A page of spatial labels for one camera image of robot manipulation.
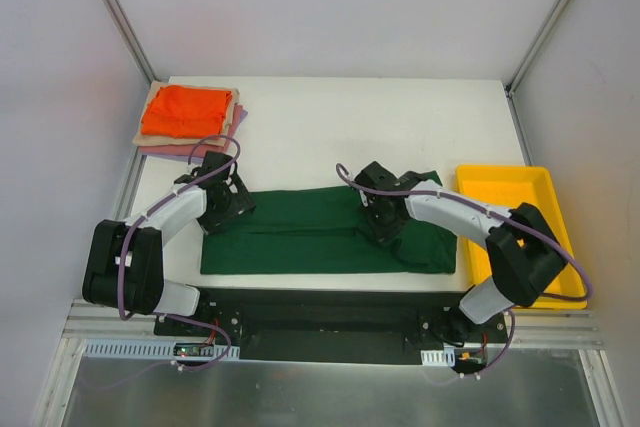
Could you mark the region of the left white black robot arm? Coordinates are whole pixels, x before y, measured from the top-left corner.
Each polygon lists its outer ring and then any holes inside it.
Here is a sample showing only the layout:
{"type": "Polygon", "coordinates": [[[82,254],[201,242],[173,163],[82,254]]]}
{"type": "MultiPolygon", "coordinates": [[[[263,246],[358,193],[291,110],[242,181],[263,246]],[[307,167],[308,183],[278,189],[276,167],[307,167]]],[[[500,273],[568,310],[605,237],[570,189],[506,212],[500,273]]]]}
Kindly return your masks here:
{"type": "Polygon", "coordinates": [[[200,304],[201,290],[165,278],[164,247],[193,222],[209,235],[254,209],[236,173],[221,173],[202,182],[191,175],[179,177],[146,210],[96,226],[82,285],[84,300],[115,308],[126,317],[177,315],[177,324],[188,335],[204,334],[212,314],[200,304]]]}

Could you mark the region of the dark green t shirt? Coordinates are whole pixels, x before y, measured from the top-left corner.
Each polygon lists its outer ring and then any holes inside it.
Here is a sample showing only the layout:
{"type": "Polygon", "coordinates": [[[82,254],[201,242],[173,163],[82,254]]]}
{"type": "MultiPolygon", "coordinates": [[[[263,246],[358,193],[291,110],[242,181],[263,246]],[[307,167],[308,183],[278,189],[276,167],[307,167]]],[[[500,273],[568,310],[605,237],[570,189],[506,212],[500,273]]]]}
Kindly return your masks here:
{"type": "Polygon", "coordinates": [[[203,275],[452,274],[457,238],[433,224],[407,221],[390,245],[359,228],[361,198],[346,185],[256,192],[256,209],[205,236],[203,275]]]}

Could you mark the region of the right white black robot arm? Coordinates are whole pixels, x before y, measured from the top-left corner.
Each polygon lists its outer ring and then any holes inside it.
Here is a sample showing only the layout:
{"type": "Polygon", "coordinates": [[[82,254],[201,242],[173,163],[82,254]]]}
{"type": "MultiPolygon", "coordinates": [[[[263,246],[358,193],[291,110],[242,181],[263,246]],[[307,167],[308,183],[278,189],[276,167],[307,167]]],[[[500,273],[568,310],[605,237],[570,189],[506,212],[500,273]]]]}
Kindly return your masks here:
{"type": "Polygon", "coordinates": [[[516,209],[492,206],[433,182],[412,191],[363,187],[361,192],[377,226],[408,219],[431,223],[487,253],[489,277],[470,288],[440,323],[431,324],[432,335],[449,345],[473,341],[492,317],[511,307],[532,306],[564,268],[575,263],[542,214],[527,203],[516,209]]]}

